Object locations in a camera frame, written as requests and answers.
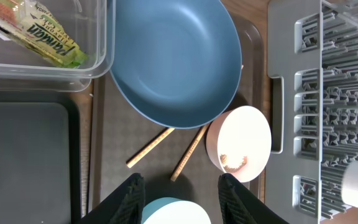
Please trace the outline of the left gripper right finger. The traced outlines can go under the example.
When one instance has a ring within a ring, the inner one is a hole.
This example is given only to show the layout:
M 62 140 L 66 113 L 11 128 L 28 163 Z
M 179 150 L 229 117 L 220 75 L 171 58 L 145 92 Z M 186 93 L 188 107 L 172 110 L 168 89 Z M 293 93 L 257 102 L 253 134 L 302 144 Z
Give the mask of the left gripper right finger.
M 288 224 L 232 174 L 219 176 L 218 194 L 224 224 Z

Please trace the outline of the small light blue bowl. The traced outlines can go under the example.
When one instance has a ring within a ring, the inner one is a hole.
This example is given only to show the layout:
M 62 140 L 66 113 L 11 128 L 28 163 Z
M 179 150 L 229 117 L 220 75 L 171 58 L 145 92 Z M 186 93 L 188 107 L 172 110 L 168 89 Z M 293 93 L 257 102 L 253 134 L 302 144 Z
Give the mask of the small light blue bowl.
M 163 197 L 148 203 L 142 212 L 141 224 L 211 224 L 203 207 L 197 203 L 173 197 Z

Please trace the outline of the pink bowl with rice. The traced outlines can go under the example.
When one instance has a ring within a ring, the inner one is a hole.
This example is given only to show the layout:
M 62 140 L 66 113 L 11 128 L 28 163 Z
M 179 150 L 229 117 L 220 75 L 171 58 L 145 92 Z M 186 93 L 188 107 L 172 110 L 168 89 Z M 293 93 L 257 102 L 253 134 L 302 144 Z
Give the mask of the pink bowl with rice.
M 265 169 L 271 147 L 269 123 L 253 106 L 223 113 L 210 124 L 206 135 L 211 162 L 239 182 L 250 182 Z

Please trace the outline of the yellow green snack wrapper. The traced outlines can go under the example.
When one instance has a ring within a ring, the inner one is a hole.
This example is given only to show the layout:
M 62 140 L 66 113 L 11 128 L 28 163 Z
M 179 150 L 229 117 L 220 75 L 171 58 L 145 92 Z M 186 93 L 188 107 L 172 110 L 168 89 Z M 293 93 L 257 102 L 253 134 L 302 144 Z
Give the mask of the yellow green snack wrapper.
M 0 0 L 0 34 L 57 67 L 77 68 L 88 56 L 38 1 Z

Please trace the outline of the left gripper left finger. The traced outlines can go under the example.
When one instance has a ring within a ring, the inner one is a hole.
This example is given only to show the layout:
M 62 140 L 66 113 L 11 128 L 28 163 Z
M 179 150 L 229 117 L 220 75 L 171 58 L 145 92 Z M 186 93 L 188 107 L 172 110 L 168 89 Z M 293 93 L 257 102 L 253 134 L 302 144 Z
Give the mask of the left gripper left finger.
M 141 224 L 144 206 L 145 181 L 140 173 L 134 173 L 79 223 Z

